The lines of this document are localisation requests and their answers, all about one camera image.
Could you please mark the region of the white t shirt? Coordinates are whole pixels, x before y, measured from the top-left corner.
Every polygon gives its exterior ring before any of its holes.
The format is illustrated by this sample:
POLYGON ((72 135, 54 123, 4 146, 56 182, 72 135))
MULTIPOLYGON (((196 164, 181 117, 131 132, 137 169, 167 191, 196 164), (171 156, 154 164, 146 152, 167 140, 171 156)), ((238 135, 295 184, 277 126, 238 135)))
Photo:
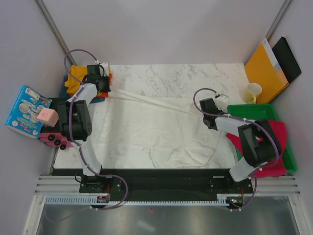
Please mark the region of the white t shirt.
POLYGON ((168 150, 175 167, 208 167, 220 132, 209 130, 191 99, 113 89, 99 144, 168 150))

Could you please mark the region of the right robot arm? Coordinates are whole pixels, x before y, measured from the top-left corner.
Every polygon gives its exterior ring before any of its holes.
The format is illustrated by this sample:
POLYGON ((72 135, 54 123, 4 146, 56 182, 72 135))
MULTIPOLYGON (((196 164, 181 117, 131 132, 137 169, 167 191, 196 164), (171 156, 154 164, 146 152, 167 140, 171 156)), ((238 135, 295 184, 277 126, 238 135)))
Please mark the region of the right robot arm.
POLYGON ((285 124, 276 120, 248 120, 232 116, 218 109, 212 98, 200 101, 196 107, 203 113, 203 122, 211 130, 224 131, 238 144, 242 158, 229 170, 224 187, 234 193, 242 180, 279 163, 286 144, 285 124))

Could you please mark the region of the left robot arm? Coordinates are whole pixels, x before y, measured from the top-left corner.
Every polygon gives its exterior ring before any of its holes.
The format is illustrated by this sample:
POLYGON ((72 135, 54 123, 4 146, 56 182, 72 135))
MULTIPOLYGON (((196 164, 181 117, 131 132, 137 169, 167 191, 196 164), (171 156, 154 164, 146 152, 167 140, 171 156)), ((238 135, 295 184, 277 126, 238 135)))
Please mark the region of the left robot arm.
POLYGON ((107 188, 107 180, 100 175, 102 166, 98 161, 92 143, 92 121, 89 104, 94 98, 107 97, 111 85, 111 68, 108 63, 88 66, 71 66, 65 87, 70 98, 57 104, 59 128, 65 137, 77 150, 83 174, 95 176, 90 187, 96 192, 107 188))

